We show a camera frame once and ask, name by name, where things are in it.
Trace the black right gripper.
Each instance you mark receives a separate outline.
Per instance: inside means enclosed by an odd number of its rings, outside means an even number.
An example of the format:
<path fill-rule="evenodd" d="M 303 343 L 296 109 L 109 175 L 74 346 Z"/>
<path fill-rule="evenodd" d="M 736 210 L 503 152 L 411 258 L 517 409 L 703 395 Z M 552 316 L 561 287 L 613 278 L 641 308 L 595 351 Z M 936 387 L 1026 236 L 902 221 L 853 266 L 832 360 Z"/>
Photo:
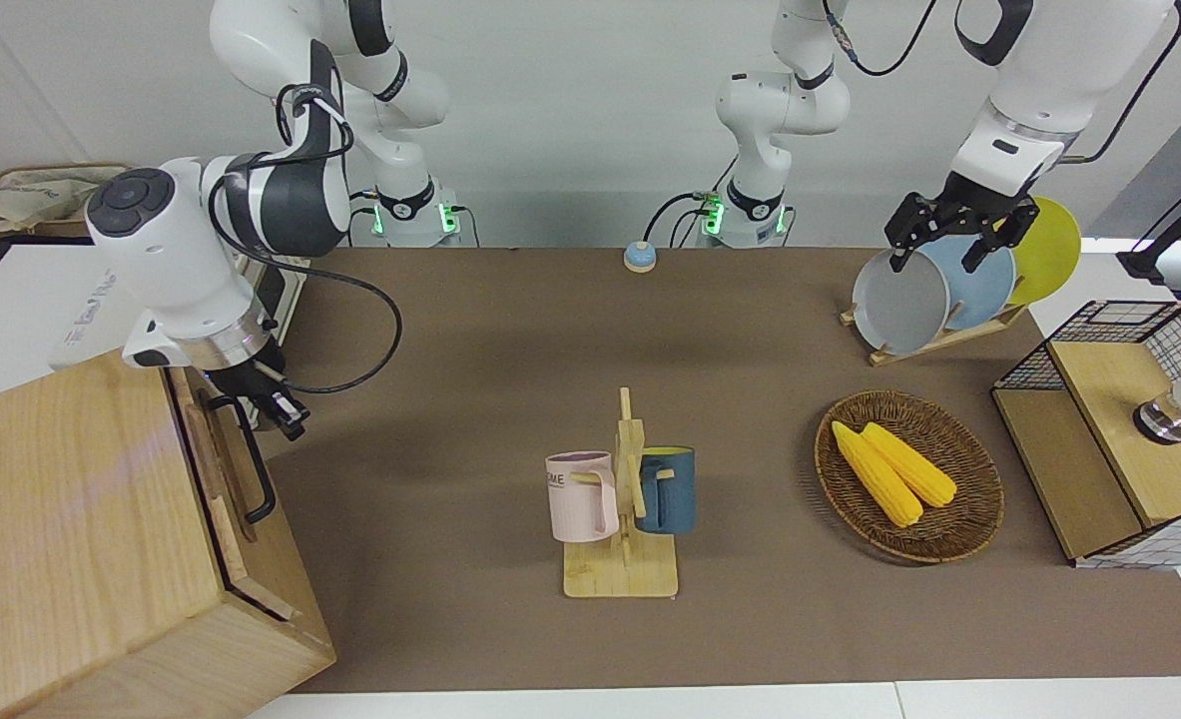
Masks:
<path fill-rule="evenodd" d="M 296 442 L 305 432 L 308 408 L 296 403 L 282 380 L 257 368 L 257 362 L 278 373 L 288 367 L 280 345 L 265 345 L 248 362 L 213 371 L 213 386 L 226 396 L 250 397 L 261 416 L 279 426 L 288 442 Z"/>

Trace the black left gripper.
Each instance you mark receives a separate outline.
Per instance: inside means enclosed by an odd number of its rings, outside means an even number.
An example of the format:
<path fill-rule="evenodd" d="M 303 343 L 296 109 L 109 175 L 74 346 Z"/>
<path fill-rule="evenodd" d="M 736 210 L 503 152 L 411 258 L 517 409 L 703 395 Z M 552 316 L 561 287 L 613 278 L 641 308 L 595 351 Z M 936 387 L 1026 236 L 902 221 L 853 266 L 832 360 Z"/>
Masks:
<path fill-rule="evenodd" d="M 921 192 L 906 192 L 886 223 L 890 246 L 890 272 L 900 273 L 908 259 L 927 243 L 944 236 L 940 227 L 964 218 L 964 234 L 976 236 L 961 259 L 964 272 L 976 272 L 985 259 L 1000 249 L 1014 249 L 1023 241 L 1040 209 L 1036 202 L 1022 202 L 1025 192 L 1001 195 L 988 187 L 950 170 L 937 200 Z"/>

